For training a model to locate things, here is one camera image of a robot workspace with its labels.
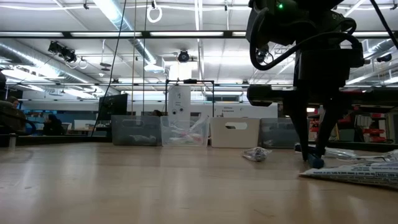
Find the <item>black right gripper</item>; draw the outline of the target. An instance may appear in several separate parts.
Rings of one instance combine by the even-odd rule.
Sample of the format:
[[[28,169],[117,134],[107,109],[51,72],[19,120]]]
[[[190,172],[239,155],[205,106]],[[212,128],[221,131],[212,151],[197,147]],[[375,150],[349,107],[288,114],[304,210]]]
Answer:
[[[350,70],[366,63],[361,48],[310,49],[298,44],[258,69],[269,70],[293,54],[296,61],[291,90],[252,84],[247,89],[247,98],[253,106],[283,104],[298,135],[304,161],[308,160],[307,105],[328,106],[322,114],[315,147],[315,155],[319,158],[325,154],[330,134],[345,113],[345,107],[397,107],[397,90],[389,87],[371,87],[364,93],[344,90]]]

